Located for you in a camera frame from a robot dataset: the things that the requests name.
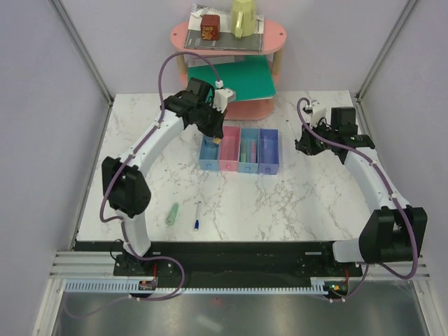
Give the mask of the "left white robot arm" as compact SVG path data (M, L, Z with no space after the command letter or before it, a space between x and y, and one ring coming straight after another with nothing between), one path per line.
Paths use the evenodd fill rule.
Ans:
M120 221L125 250L132 254L129 267L138 275L153 269L153 257L146 254L151 247L145 211L151 200L146 182L151 166L183 130L195 125L203 135L223 138L223 121L228 104L236 93L221 80L217 87L192 78L187 88L161 99L160 112L139 140L117 158L106 157L101 164L103 199L99 210L101 222L106 207L115 211Z

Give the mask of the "pink highlighter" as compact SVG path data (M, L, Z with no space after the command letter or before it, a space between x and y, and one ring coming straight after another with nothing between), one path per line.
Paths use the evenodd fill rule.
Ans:
M249 141L248 159L249 159L250 163L256 163L257 162L256 141L253 140L253 139Z

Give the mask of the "sky blue drawer bin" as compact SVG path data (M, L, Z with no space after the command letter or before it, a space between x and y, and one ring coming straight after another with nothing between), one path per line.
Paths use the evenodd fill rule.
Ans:
M240 149L239 149L239 168L238 172L245 173L245 174L257 174L258 173L258 165L259 165L259 143L260 143L260 130L257 128L241 128L241 135L240 135L240 143L241 140L245 139L247 140L247 162L243 163L240 162ZM256 147L257 147L257 162L256 163L250 163L248 159L249 154L249 141L250 140L256 141Z

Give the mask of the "green highlighter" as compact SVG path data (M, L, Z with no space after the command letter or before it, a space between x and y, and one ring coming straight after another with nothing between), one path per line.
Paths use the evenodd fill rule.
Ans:
M247 162L247 140L242 139L240 143L240 162Z
M179 203L174 203L166 219L166 224L168 226L173 226L175 224L178 211L179 211Z

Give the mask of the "pink two-tier shelf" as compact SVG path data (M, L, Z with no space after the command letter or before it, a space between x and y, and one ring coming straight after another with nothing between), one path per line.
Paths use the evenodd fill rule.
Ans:
M261 53L233 50L186 50L188 22L175 26L170 41L176 51L193 51L214 63L225 87L236 92L236 99L229 103L227 120L262 120L274 110L275 85L281 73L286 30L279 23L266 20ZM214 84L214 72L206 62L184 55L177 57L178 72L184 86L196 77Z

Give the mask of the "blue cap pen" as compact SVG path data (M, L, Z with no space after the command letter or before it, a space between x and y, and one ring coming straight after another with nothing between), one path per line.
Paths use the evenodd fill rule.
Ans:
M195 216L194 231L198 231L200 228L201 208L202 208L202 202L199 201L197 203L197 209L196 209L196 214L195 214L196 216Z

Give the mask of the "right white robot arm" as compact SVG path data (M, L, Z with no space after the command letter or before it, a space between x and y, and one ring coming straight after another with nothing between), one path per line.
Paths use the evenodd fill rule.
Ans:
M308 156L335 154L355 178L371 214L357 238L333 243L333 251L320 259L322 270L334 276L346 263L416 265L428 221L425 210L412 206L393 185L373 141L359 133L354 108L333 108L329 118L325 112L306 99L299 100L302 135L295 147Z

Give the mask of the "purple drawer bin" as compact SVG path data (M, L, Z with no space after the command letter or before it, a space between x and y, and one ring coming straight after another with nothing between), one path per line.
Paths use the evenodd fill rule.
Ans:
M279 170L279 132L260 129L258 173L276 175Z

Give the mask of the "light blue drawer bin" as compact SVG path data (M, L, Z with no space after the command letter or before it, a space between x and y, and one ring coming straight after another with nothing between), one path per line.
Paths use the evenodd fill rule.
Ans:
M218 156L221 145L219 144L219 147L216 148L208 147L204 143L204 137L205 135L202 137L202 142L199 151L199 167L201 170L204 171L218 172L219 171Z

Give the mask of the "pink drawer bin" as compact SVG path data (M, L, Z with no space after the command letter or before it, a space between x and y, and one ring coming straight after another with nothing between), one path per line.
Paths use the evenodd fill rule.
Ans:
M221 171L237 172L239 168L239 149L241 128L224 126L224 137L220 144L218 166Z

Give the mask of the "black cap pen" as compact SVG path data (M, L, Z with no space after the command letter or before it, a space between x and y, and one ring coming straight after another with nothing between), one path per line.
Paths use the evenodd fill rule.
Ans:
M292 134L293 139L297 140L297 136L296 136L296 134L294 132L294 129L293 129L291 123L290 123L290 120L286 120L286 124L287 124L287 126L288 126L288 128L290 130L290 133Z

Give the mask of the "clear cup of pins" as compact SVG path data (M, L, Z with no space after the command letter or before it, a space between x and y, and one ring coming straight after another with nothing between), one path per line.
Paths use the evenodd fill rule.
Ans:
M204 143L211 148L219 147L219 143L216 143L213 137L204 136Z

